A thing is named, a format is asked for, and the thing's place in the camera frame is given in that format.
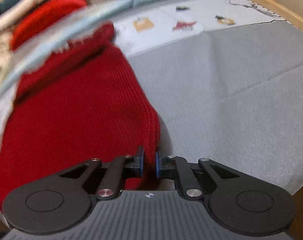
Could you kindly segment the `bright red folded blanket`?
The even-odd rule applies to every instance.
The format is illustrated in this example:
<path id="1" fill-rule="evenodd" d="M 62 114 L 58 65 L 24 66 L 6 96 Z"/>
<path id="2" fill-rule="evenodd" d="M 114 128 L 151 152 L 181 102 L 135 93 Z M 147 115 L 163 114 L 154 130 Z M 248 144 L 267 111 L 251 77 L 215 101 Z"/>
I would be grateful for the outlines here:
<path id="1" fill-rule="evenodd" d="M 86 6 L 87 0 L 51 0 L 42 4 L 18 24 L 10 41 L 10 49 L 15 51 L 58 20 Z"/>

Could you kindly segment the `dark red knit sweater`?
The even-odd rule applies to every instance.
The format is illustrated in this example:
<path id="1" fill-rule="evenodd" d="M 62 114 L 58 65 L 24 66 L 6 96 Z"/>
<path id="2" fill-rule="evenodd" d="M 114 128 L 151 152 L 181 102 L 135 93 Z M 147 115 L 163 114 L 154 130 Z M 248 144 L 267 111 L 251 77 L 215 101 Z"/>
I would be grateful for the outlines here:
<path id="1" fill-rule="evenodd" d="M 0 149 L 0 207 L 13 189 L 91 158 L 143 147 L 144 170 L 154 167 L 159 117 L 114 35 L 107 22 L 22 77 Z"/>

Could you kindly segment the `light blue folded sheet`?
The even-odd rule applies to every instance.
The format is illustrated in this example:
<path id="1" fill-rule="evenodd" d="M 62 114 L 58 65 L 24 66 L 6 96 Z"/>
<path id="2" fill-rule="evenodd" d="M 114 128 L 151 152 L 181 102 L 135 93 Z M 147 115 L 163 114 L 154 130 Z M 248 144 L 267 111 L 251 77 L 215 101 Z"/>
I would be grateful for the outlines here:
<path id="1" fill-rule="evenodd" d="M 8 71 L 0 81 L 0 98 L 22 74 L 39 68 L 66 43 L 87 33 L 95 25 L 123 10 L 159 0 L 107 0 L 96 2 L 63 17 L 38 35 L 25 42 L 9 61 Z"/>

